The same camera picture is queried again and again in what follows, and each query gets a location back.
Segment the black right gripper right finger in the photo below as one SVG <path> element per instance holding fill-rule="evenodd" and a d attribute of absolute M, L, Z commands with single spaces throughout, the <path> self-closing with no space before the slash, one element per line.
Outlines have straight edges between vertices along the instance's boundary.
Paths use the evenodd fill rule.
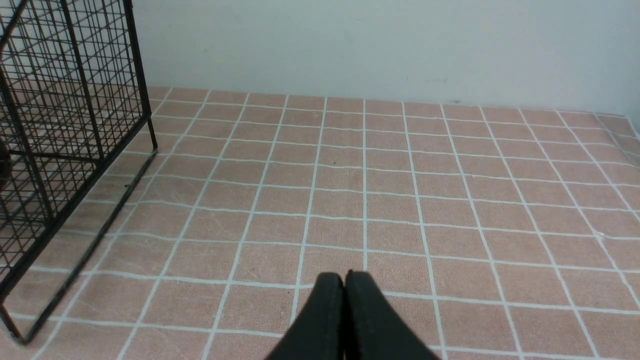
<path fill-rule="evenodd" d="M 346 360 L 438 360 L 387 301 L 370 273 L 349 271 L 344 290 Z"/>

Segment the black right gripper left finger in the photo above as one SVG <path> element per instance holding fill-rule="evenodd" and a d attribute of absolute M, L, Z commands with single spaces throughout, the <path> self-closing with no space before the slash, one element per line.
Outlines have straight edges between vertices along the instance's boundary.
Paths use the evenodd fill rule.
<path fill-rule="evenodd" d="M 338 274 L 318 274 L 302 310 L 266 359 L 341 360 L 344 293 Z"/>

